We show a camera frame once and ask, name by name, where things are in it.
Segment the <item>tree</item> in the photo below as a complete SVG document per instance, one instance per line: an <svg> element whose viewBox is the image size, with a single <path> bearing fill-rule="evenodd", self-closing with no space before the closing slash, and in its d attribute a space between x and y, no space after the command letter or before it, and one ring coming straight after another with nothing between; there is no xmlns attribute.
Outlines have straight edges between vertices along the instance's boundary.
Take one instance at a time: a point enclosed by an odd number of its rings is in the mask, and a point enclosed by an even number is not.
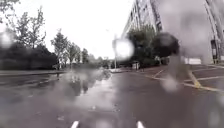
<svg viewBox="0 0 224 128"><path fill-rule="evenodd" d="M122 63L130 65L130 62L138 61L141 66L144 66L144 62L146 62L145 59L153 59L153 52L150 44L154 36L155 31L150 25L142 26L140 29L132 29L128 33L128 38L134 45L134 55L130 60Z"/></svg>
<svg viewBox="0 0 224 128"><path fill-rule="evenodd" d="M33 58L32 69L52 69L58 62L57 56L49 52L43 44L37 45L29 55Z"/></svg>
<svg viewBox="0 0 224 128"><path fill-rule="evenodd" d="M72 66L72 62L74 61L74 59L76 62L80 62L80 48L78 45L69 42L66 51L70 62L70 68Z"/></svg>
<svg viewBox="0 0 224 128"><path fill-rule="evenodd" d="M77 54L75 56L75 61L77 63L80 63L80 61L81 61L81 49L78 45L76 45L76 50L77 50Z"/></svg>
<svg viewBox="0 0 224 128"><path fill-rule="evenodd" d="M29 22L28 13L24 12L22 17L18 20L16 27L16 42L27 46L29 44Z"/></svg>
<svg viewBox="0 0 224 128"><path fill-rule="evenodd" d="M159 57L179 53L178 39L169 33L159 33L152 41L152 48Z"/></svg>
<svg viewBox="0 0 224 128"><path fill-rule="evenodd" d="M10 17L16 16L13 5L17 2L19 2L19 0L0 0L0 23L5 23L7 26L12 24L12 19Z"/></svg>
<svg viewBox="0 0 224 128"><path fill-rule="evenodd" d="M37 17L32 17L31 19L31 30L29 31L29 46L34 48L38 44L43 43L46 32L41 34L41 27L45 24L42 6L38 9Z"/></svg>
<svg viewBox="0 0 224 128"><path fill-rule="evenodd" d="M56 37L51 40L51 44L54 46L54 51L58 57L58 61L62 62L63 53L68 45L67 38L59 30Z"/></svg>
<svg viewBox="0 0 224 128"><path fill-rule="evenodd" d="M93 54L88 55L88 61L92 64L96 63L96 59Z"/></svg>
<svg viewBox="0 0 224 128"><path fill-rule="evenodd" d="M82 51L82 62L83 63L88 63L89 62L89 60L88 60L88 51L87 51L87 49L83 49L83 51Z"/></svg>
<svg viewBox="0 0 224 128"><path fill-rule="evenodd" d="M1 0L0 1L0 12L5 12L7 10L13 10L13 4L19 2L19 0Z"/></svg>
<svg viewBox="0 0 224 128"><path fill-rule="evenodd" d="M68 53L67 52L64 52L62 54L62 63L64 64L64 67L66 67L67 61L68 61Z"/></svg>

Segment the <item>street lamp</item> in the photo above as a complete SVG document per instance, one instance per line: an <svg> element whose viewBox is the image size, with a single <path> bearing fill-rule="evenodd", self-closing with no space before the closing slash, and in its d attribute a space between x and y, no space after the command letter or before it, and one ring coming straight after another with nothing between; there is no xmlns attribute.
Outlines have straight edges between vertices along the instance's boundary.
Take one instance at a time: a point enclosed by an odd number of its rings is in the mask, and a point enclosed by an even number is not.
<svg viewBox="0 0 224 128"><path fill-rule="evenodd" d="M114 57L114 68L117 69L117 52L116 52L117 38L116 38L116 36L114 37L112 45L113 45L113 50L114 50L114 54L115 54L115 57Z"/></svg>

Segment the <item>asphalt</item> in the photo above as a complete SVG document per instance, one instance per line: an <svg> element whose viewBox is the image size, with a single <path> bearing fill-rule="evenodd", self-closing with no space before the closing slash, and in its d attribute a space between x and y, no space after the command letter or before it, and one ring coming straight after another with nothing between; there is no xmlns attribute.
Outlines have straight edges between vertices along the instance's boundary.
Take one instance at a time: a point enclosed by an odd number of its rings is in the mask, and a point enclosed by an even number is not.
<svg viewBox="0 0 224 128"><path fill-rule="evenodd" d="M200 88L188 73L167 77L167 68L0 78L0 127L223 128L224 68L189 67Z"/></svg>

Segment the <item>sky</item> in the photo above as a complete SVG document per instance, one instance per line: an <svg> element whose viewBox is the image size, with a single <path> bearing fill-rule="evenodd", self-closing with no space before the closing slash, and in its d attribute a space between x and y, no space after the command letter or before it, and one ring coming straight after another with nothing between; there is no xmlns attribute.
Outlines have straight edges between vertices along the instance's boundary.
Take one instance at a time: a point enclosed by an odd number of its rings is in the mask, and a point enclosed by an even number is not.
<svg viewBox="0 0 224 128"><path fill-rule="evenodd" d="M95 57L113 58L112 40L120 36L134 0L20 0L15 6L21 16L36 16L42 5L47 32L45 43L53 52L52 40L57 31L86 48Z"/></svg>

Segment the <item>building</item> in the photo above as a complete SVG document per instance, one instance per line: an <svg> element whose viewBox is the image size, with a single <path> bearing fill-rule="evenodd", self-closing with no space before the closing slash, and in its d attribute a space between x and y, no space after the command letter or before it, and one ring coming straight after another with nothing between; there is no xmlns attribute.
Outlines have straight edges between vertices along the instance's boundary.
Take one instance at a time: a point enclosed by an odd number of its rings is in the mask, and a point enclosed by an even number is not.
<svg viewBox="0 0 224 128"><path fill-rule="evenodd" d="M161 31L162 24L156 6L155 0L135 0L122 36L142 25L152 25L155 31Z"/></svg>
<svg viewBox="0 0 224 128"><path fill-rule="evenodd" d="M124 27L122 37L125 37L131 29L139 28L141 24L140 22L139 3L138 0L135 0L128 17L128 21Z"/></svg>
<svg viewBox="0 0 224 128"><path fill-rule="evenodd" d="M219 59L224 59L222 0L136 1L134 6L138 5L139 9L138 27L150 24L157 32L171 33L179 39L186 57L200 58L203 64L213 63L214 54L220 54ZM134 23L134 20L129 19L123 35L133 28Z"/></svg>

